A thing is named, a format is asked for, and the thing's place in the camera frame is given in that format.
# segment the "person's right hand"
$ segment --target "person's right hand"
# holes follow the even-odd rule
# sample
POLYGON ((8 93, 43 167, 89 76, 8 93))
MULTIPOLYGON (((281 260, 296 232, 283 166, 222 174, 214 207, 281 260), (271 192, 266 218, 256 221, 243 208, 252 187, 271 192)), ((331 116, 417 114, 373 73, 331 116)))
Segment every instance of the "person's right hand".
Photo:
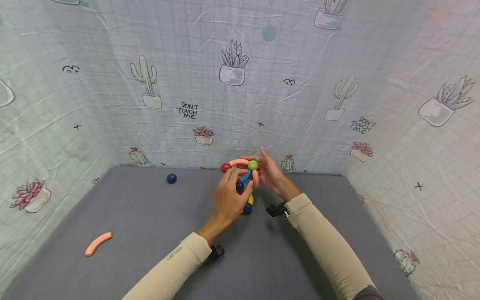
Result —
POLYGON ((260 153, 262 153, 263 157, 251 155, 240 158, 259 162, 258 174, 260 175, 260 182, 282 197, 285 202, 300 195, 301 192, 297 186, 283 174, 280 167, 263 147, 260 147, 260 153))

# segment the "red ball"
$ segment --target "red ball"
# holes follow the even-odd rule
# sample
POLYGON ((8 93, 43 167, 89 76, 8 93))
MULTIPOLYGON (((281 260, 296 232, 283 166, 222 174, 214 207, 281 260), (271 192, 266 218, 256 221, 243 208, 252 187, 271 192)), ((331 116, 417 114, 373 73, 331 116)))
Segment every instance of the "red ball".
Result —
POLYGON ((222 170, 222 172, 226 172, 228 169, 231 169, 232 168, 232 165, 229 164, 229 163, 225 163, 225 164, 222 164, 222 166, 220 167, 220 170, 222 170))

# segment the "colorful toy structure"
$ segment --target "colorful toy structure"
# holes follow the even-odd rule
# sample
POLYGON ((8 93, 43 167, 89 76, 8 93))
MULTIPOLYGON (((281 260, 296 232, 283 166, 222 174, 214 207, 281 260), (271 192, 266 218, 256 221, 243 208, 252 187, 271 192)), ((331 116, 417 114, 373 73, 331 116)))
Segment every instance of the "colorful toy structure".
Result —
MULTIPOLYGON (((248 173, 237 179, 237 193, 239 195, 242 195, 243 192, 247 189, 247 180, 248 180, 248 177, 250 177, 250 175, 252 176, 252 180, 253 180, 253 188, 254 189, 258 188, 258 185, 260 184, 260 176, 258 175, 258 171, 257 171, 259 167, 259 163, 255 160, 248 161, 246 159, 234 159, 229 163, 222 164, 220 169, 222 170, 223 173, 225 173, 228 169, 237 165, 244 165, 248 168, 248 173)), ((250 195, 248 197, 247 203, 243 207, 243 213, 247 215, 250 214, 252 212, 252 206, 253 206, 253 195, 250 195)))

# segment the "orange curved rod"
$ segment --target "orange curved rod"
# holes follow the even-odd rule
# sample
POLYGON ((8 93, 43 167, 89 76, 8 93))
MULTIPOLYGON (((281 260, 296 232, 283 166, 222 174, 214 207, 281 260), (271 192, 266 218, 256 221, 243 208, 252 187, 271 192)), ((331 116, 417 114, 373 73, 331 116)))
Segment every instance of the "orange curved rod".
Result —
POLYGON ((93 252, 106 240, 109 240, 113 237, 112 232, 105 232, 98 238, 96 238, 90 245, 88 245, 87 249, 85 250, 85 257, 89 257, 93 255, 93 252))
POLYGON ((258 185, 260 184, 260 176, 258 175, 257 170, 252 171, 252 177, 253 177, 253 188, 257 189, 258 185))
POLYGON ((233 167, 236 165, 248 165, 248 160, 246 159, 234 159, 229 162, 229 164, 233 167))

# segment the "person's left hand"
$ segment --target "person's left hand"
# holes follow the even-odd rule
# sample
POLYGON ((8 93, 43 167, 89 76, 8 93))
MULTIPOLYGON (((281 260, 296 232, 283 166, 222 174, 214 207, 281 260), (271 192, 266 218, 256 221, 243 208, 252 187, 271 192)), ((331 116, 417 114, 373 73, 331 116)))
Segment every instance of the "person's left hand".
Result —
POLYGON ((220 179, 214 194, 215 214, 197 231, 209 246, 243 212, 243 207, 253 191, 253 182, 248 183, 242 195, 237 193, 236 185, 239 175, 247 172, 245 169, 228 169, 220 179))

